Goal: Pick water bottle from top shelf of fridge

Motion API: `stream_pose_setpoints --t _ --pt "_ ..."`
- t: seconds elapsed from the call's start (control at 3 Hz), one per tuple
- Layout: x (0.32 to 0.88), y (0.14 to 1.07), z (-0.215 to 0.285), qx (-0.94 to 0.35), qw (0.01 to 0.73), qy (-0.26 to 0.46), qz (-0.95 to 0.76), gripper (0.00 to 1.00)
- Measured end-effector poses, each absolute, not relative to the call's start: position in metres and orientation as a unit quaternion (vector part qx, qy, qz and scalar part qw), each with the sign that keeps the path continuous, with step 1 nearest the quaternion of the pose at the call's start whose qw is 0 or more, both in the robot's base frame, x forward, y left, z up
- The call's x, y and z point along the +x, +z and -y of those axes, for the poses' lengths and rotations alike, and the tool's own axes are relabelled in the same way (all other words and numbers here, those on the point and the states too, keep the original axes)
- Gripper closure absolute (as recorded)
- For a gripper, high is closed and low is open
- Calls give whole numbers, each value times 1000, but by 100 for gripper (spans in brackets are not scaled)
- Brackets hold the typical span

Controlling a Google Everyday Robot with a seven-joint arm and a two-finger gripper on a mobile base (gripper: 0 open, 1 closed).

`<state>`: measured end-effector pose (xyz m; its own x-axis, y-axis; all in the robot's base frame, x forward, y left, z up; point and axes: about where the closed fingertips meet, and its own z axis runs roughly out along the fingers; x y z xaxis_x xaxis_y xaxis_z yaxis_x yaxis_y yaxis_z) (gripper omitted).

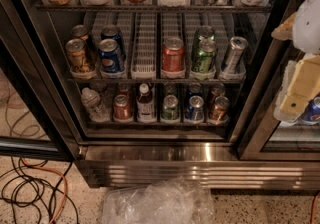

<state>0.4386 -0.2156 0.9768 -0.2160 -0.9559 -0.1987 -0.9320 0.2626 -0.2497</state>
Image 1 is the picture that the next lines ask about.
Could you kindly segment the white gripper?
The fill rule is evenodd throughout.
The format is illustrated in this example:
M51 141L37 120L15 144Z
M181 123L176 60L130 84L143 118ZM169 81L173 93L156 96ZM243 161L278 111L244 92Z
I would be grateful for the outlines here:
M295 64L280 104L282 113L297 117L320 92L320 0L305 0L271 36L280 41L293 38L297 49L312 53Z

